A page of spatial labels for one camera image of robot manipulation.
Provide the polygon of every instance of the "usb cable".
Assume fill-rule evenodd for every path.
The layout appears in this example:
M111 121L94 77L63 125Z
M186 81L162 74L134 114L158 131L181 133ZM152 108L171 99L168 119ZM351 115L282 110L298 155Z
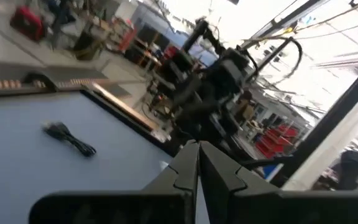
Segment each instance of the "usb cable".
M85 157L91 157L96 154L96 149L89 144L80 141L74 137L62 122L47 123L43 130L51 137L59 141L67 141L75 146Z

